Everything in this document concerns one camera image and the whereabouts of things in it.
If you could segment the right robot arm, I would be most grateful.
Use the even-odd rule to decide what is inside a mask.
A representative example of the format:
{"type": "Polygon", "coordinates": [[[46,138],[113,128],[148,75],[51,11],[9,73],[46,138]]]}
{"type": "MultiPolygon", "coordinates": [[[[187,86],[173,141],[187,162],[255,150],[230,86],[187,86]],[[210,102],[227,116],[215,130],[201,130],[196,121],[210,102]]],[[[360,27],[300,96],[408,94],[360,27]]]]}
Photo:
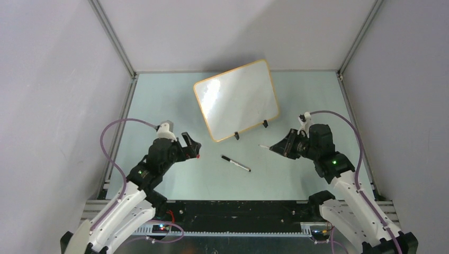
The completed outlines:
{"type": "Polygon", "coordinates": [[[315,202],[308,206],[308,214],[314,221],[330,222],[359,253],[417,252],[418,240],[413,233],[404,233],[375,200],[364,193],[354,165],[336,151],[328,125],[313,124],[308,132],[291,129],[269,150],[289,159],[313,161],[319,177],[343,196],[348,211],[340,209],[329,191],[322,191],[309,197],[315,202]]]}

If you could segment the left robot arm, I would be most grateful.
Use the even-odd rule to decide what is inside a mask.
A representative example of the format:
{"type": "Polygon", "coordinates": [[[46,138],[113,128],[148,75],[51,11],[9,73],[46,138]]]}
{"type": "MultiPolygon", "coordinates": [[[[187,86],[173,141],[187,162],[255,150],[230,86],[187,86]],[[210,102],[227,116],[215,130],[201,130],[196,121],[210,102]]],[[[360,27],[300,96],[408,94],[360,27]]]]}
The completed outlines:
{"type": "Polygon", "coordinates": [[[165,218],[167,199],[155,188],[173,164],[200,156],[201,144],[186,132],[182,137],[186,146],[171,132],[159,134],[99,214],[61,237],[61,253],[115,253],[137,228],[165,218]]]}

